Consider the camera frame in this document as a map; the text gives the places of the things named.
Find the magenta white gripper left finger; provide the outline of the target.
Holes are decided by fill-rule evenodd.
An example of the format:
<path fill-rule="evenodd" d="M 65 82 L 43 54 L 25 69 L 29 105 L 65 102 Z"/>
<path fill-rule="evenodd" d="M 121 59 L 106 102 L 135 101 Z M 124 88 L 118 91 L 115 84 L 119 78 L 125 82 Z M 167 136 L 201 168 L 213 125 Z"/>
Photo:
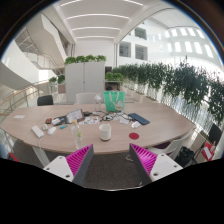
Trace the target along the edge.
<path fill-rule="evenodd" d="M 93 145 L 90 144 L 68 156 L 56 157 L 44 170 L 82 186 L 93 155 Z"/>

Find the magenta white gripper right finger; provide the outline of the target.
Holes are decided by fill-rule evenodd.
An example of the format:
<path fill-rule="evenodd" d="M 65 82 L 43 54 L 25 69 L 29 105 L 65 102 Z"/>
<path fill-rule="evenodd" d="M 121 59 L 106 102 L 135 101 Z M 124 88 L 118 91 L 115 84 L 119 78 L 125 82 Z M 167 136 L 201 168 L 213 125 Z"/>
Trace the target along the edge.
<path fill-rule="evenodd" d="M 166 154 L 155 154 L 132 143 L 129 144 L 129 154 L 143 186 L 182 169 L 178 163 Z"/>

